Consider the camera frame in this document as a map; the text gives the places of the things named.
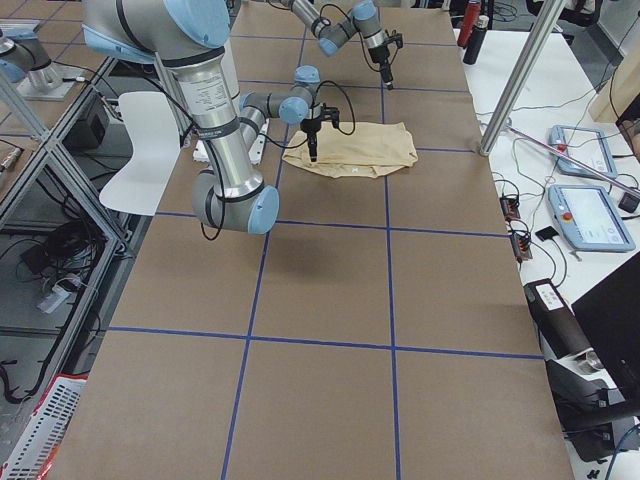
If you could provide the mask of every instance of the red bottle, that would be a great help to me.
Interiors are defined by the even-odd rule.
[[[467,3],[467,9],[464,12],[464,18],[462,19],[460,35],[458,35],[459,47],[467,47],[467,42],[469,42],[473,26],[478,20],[478,15],[480,15],[480,0],[469,0],[469,3]]]

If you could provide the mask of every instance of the crumpled fabric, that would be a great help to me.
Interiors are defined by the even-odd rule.
[[[351,131],[352,124],[340,124],[343,131]],[[306,135],[298,131],[289,145],[299,145]],[[318,159],[311,162],[306,144],[285,150],[282,159],[309,172],[331,178],[369,177],[388,175],[401,168],[411,167],[418,160],[413,138],[404,123],[383,125],[356,123],[353,135],[344,135],[323,123],[318,132]]]

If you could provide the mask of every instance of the white desk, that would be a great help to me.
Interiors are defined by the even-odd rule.
[[[475,65],[465,65],[465,74],[469,83],[469,89],[473,95],[473,103],[479,114],[491,112],[504,90],[507,79],[520,54],[522,46],[527,38],[523,32],[487,32],[480,56]],[[525,88],[523,89],[515,108],[523,106],[561,105],[569,100],[577,99],[592,89],[591,83],[582,71],[578,61],[559,34],[553,34],[549,38],[538,62],[536,63]],[[572,102],[562,108],[546,108],[538,110],[519,110],[511,114],[513,126],[519,130],[543,141],[548,140],[549,129],[556,124],[576,125],[580,122],[582,127],[597,127],[605,131],[607,135],[617,132],[613,124],[595,123],[589,113],[587,105],[595,96],[591,90],[588,95]],[[478,115],[482,122],[488,122],[490,115]],[[514,182],[521,193],[541,193],[541,188],[532,181],[521,176],[512,158],[511,149],[516,136],[512,133],[503,133],[490,155],[491,168],[505,179]],[[622,136],[617,135],[608,139],[613,155],[628,155],[631,153]],[[520,171],[541,183],[545,183],[545,177],[550,175],[554,161],[551,155],[543,152],[528,142],[517,142],[517,158]],[[634,157],[615,159],[619,173],[631,174],[640,179],[640,166]],[[582,179],[561,174],[556,170],[553,174],[555,183],[584,185],[604,185],[591,179]],[[623,183],[632,185],[632,180],[620,179]],[[496,184],[498,193],[502,192],[502,182]],[[505,193],[514,193],[513,187],[505,185]],[[613,189],[614,201],[621,198],[622,192]],[[523,220],[535,232],[548,225],[553,225],[552,213],[546,199],[538,208],[535,215],[535,224],[532,224],[533,212],[539,203],[539,197],[524,196],[520,199],[520,213]],[[637,245],[640,245],[640,219],[625,222]],[[565,282],[559,288],[560,293],[567,303],[571,304],[586,291],[606,277],[609,273],[622,265],[638,250],[629,253],[591,253],[579,252],[581,261],[570,252],[572,248],[560,236],[556,241],[567,259],[568,274]],[[557,283],[563,274],[563,261],[558,249],[551,242],[536,241],[548,251],[558,265],[558,273],[555,277]],[[536,247],[532,247],[533,260],[524,262],[520,272],[523,285],[534,280],[547,278],[553,271],[551,261]],[[573,447],[568,444],[572,466],[576,479],[583,479],[592,470],[600,470],[600,478],[604,478],[608,464],[598,465],[596,462],[582,462]],[[611,480],[624,480],[640,478],[640,452],[627,452],[619,455],[613,469]]]

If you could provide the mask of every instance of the plug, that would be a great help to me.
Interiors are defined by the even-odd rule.
[[[625,192],[622,196],[622,200],[620,200],[620,203],[618,204],[618,208],[627,213],[633,213],[638,208],[638,204],[640,204],[640,200]]]
[[[551,226],[545,227],[536,232],[536,237],[538,237],[543,242],[545,240],[551,240],[553,237],[557,237],[558,235],[559,235],[558,231]]]

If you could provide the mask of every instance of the computer screen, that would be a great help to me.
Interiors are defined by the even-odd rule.
[[[562,193],[585,243],[624,243],[623,234],[599,190],[563,188]]]
[[[576,320],[627,399],[640,398],[640,253],[585,293]]]

